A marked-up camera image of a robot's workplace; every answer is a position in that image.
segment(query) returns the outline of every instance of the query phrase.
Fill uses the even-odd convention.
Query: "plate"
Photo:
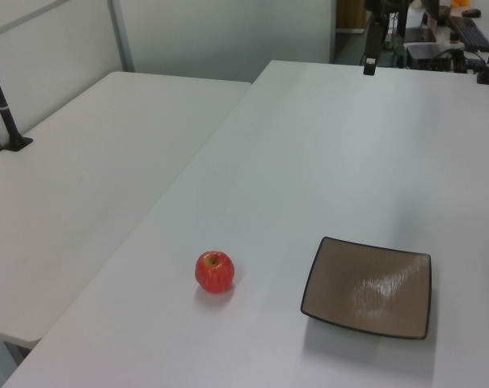
[[[430,305],[431,256],[325,237],[301,312],[356,331],[422,340]]]

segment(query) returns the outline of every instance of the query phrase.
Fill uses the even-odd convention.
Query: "white wall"
[[[271,59],[331,59],[335,0],[113,2],[137,72],[253,82]]]
[[[121,69],[107,0],[69,0],[0,34],[0,84],[21,133]]]

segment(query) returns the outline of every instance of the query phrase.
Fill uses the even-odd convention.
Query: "apple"
[[[234,281],[235,268],[227,254],[208,251],[196,263],[196,280],[209,293],[224,293]]]

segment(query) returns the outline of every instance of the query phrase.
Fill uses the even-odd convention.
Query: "table surface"
[[[303,315],[323,236],[431,255],[428,338]],[[489,387],[489,86],[272,62],[5,387],[200,384]]]
[[[0,339],[36,344],[249,86],[113,73],[0,153]]]

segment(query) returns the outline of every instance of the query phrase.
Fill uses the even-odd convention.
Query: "keyboard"
[[[466,50],[489,52],[489,41],[471,18],[449,16],[450,27],[460,36]]]

